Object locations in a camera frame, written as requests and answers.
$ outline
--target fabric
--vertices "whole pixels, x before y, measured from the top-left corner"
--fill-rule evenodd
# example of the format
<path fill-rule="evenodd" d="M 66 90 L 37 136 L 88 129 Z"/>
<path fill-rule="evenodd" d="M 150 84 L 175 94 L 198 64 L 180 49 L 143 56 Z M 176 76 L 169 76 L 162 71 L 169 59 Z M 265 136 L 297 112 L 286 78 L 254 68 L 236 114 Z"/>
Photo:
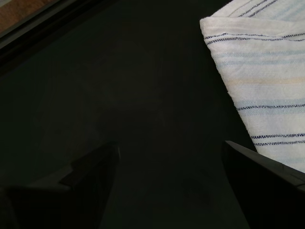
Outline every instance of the fabric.
<path fill-rule="evenodd" d="M 258 153 L 305 172 L 305 1 L 234 0 L 200 26 Z"/>

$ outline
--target striped towel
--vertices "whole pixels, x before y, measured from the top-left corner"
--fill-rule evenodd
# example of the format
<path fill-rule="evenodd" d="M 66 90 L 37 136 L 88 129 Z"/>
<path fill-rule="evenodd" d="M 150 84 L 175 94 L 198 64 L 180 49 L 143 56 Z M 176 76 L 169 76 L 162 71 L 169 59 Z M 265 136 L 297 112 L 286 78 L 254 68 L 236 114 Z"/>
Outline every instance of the striped towel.
<path fill-rule="evenodd" d="M 258 153 L 305 172 L 305 0 L 233 0 L 200 26 Z"/>

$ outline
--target dark surface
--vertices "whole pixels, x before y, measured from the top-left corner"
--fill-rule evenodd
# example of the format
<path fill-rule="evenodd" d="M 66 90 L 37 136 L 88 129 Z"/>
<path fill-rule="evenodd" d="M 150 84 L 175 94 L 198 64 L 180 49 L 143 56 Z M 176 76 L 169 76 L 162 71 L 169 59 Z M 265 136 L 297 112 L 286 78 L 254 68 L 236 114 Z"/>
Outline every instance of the dark surface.
<path fill-rule="evenodd" d="M 251 229 L 303 224 L 305 174 L 233 142 L 222 149 L 224 168 Z"/>
<path fill-rule="evenodd" d="M 2 66 L 1 183 L 28 184 L 115 140 L 104 228 L 248 228 L 220 149 L 254 147 L 199 27 L 226 2 L 95 7 Z"/>
<path fill-rule="evenodd" d="M 0 202 L 11 203 L 1 206 L 1 229 L 98 229 L 119 160 L 119 147 L 108 143 L 73 163 L 71 173 L 54 180 L 57 188 L 1 189 Z M 19 227 L 8 226 L 15 222 Z"/>

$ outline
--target blue stripe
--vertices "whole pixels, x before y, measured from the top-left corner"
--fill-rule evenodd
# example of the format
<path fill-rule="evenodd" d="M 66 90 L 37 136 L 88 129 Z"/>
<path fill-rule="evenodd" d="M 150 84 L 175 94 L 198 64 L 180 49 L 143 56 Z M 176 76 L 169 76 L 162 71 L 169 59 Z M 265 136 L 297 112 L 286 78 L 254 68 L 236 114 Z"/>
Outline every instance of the blue stripe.
<path fill-rule="evenodd" d="M 305 4 L 303 4 L 302 7 L 300 7 L 298 10 L 288 14 L 287 16 L 283 17 L 281 20 L 286 20 L 286 19 L 289 19 L 291 18 L 292 16 L 294 15 L 297 15 L 298 13 L 302 12 L 303 10 L 305 10 Z"/>
<path fill-rule="evenodd" d="M 244 106 L 237 108 L 237 110 L 243 111 L 249 109 L 286 109 L 286 108 L 299 108 L 299 107 L 305 107 L 305 104 Z"/>
<path fill-rule="evenodd" d="M 249 13 L 251 10 L 253 10 L 254 8 L 260 6 L 261 4 L 263 4 L 263 3 L 266 2 L 266 1 L 268 1 L 268 0 L 264 0 L 264 1 L 262 1 L 262 2 L 260 2 L 260 3 L 258 3 L 258 4 L 256 4 L 255 6 L 253 6 L 253 7 L 250 8 L 249 10 L 247 10 L 245 13 L 242 13 L 241 15 L 239 15 L 239 17 L 244 16 L 245 14 Z"/>
<path fill-rule="evenodd" d="M 293 141 L 293 142 L 266 142 L 266 143 L 255 143 L 255 146 L 278 146 L 278 145 L 294 145 L 294 144 L 303 144 L 305 140 L 302 141 Z"/>
<path fill-rule="evenodd" d="M 279 51 L 279 52 L 226 52 L 212 55 L 214 58 L 223 58 L 223 57 L 263 57 L 263 56 L 289 56 L 289 55 L 300 55 L 305 54 L 305 50 L 297 51 Z"/>
<path fill-rule="evenodd" d="M 251 136 L 252 139 L 263 139 L 263 138 L 273 138 L 273 137 L 304 137 L 305 134 L 288 134 L 288 135 L 258 135 Z"/>
<path fill-rule="evenodd" d="M 236 107 L 258 106 L 258 105 L 291 105 L 305 104 L 305 98 L 301 99 L 258 99 L 258 100 L 241 100 L 234 103 Z"/>
<path fill-rule="evenodd" d="M 296 6 L 296 4 L 303 2 L 303 0 L 297 0 L 296 2 L 294 2 L 293 4 L 291 4 L 289 7 L 283 9 L 282 11 L 278 12 L 276 15 L 274 15 L 271 19 L 277 19 L 278 17 L 284 15 L 286 12 L 288 12 L 289 10 L 291 10 L 292 8 L 294 8 Z"/>
<path fill-rule="evenodd" d="M 294 60 L 276 60 L 276 61 L 223 61 L 217 62 L 217 67 L 223 67 L 228 65 L 277 65 L 277 64 L 292 64 L 292 63 L 304 63 L 305 59 L 294 59 Z"/>
<path fill-rule="evenodd" d="M 258 40 L 258 41 L 291 41 L 291 42 L 302 42 L 305 41 L 305 39 L 300 39 L 300 40 L 288 40 L 285 38 L 275 38 L 275 39 L 261 39 L 261 38 L 254 38 L 254 37 L 227 37 L 227 38 L 220 38 L 216 39 L 210 42 L 207 42 L 206 45 L 213 44 L 216 42 L 223 42 L 223 41 L 248 41 L 248 40 Z"/>
<path fill-rule="evenodd" d="M 250 17 L 253 17 L 254 15 L 258 14 L 260 11 L 262 11 L 262 10 L 268 8 L 268 7 L 271 6 L 273 3 L 276 3 L 276 2 L 277 2 L 277 0 L 274 0 L 274 1 L 270 2 L 269 4 L 267 4 L 267 5 L 265 5 L 264 7 L 260 8 L 258 11 L 254 12 L 253 14 L 251 14 L 251 15 L 249 16 L 249 18 L 250 18 Z"/>

